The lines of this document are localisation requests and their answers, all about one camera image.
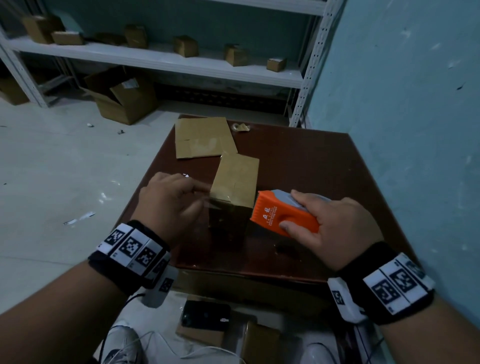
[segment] hand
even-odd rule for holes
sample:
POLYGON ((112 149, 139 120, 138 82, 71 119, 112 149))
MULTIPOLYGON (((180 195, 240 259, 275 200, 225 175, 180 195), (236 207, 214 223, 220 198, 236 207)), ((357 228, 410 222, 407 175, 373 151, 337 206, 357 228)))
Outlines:
POLYGON ((295 190, 291 194, 317 218, 320 227, 318 233, 291 221, 282 221, 280 227, 333 270, 340 270, 384 239, 371 213, 351 198, 326 202, 313 194, 295 190))
POLYGON ((132 220, 138 220, 171 245, 172 240, 189 228, 204 207, 210 185, 181 174, 159 172, 140 190, 132 220))

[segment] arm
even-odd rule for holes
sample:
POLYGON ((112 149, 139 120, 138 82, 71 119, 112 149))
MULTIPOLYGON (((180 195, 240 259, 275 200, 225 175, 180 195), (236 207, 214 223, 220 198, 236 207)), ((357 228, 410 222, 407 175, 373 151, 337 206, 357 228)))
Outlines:
MULTIPOLYGON (((210 186, 157 173, 142 188, 132 219, 169 245, 198 218, 210 186)), ((128 296, 85 261, 0 315, 5 363, 84 364, 106 336, 128 296)))
MULTIPOLYGON (((290 221, 280 226, 335 271, 383 240, 372 215, 352 199, 325 202, 312 194, 292 195, 317 217, 319 232, 290 221)), ((438 296, 423 311, 380 329, 398 364, 473 364, 480 357, 480 331, 438 296)))

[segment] brown table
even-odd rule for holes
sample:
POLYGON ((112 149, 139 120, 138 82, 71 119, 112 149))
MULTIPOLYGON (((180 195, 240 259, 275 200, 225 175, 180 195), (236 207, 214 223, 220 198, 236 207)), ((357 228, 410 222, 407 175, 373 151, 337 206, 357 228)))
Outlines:
MULTIPOLYGON (((392 247, 416 260, 348 134, 261 124, 250 124, 250 127, 247 133, 233 133, 233 138, 240 154, 260 159, 258 190, 294 188, 334 200, 351 197, 371 211, 392 247)), ((212 183, 219 162, 220 157, 177 160, 173 128, 119 223, 130 219, 140 188, 147 185, 156 172, 187 173, 212 183)), ((246 236, 241 239, 212 233, 208 229, 208 209, 204 209, 193 231, 173 252, 172 264, 183 269, 305 283, 325 282, 333 275, 310 251, 292 239, 249 224, 246 236)))

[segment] shelving unit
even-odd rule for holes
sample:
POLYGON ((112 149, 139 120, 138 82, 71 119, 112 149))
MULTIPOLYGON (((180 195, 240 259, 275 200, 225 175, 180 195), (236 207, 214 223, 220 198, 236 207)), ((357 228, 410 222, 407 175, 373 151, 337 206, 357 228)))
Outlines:
MULTIPOLYGON (((293 99, 298 93, 295 105, 289 104, 289 100, 287 100, 290 126, 297 126, 302 121, 303 106, 315 82, 315 67, 318 65, 324 49, 326 37, 344 0, 210 1, 309 14, 312 16, 312 24, 316 24, 316 26, 310 27, 308 33, 305 34, 298 65, 292 65, 289 62, 287 68, 278 73, 266 69, 266 59, 252 58, 251 64, 248 66, 232 67, 223 60, 221 52, 211 50, 201 49, 199 57, 183 58, 174 53, 172 45, 169 44, 152 44, 149 49, 117 47, 95 42, 83 46, 46 45, 35 43, 27 36, 9 39, 2 29, 0 29, 0 57, 9 67, 30 101, 41 107, 48 107, 48 103, 43 97, 45 87, 35 83, 23 65, 20 52, 288 87, 290 88, 289 99, 290 96, 293 99)), ((45 12, 42 4, 39 4, 38 8, 45 12)), ((52 80, 50 84, 58 85, 58 82, 64 82, 64 78, 52 80)))

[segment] orange tape dispenser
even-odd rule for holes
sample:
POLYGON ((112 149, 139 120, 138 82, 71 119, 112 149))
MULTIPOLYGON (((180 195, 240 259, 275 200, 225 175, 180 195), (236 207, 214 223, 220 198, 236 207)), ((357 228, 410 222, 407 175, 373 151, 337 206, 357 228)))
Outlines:
MULTIPOLYGON (((330 201, 329 198, 317 196, 330 201)), ((281 190, 259 191, 250 220, 288 237, 288 233, 279 226, 282 221, 292 221, 314 233, 318 232, 320 226, 315 216, 300 205, 291 194, 281 190)))

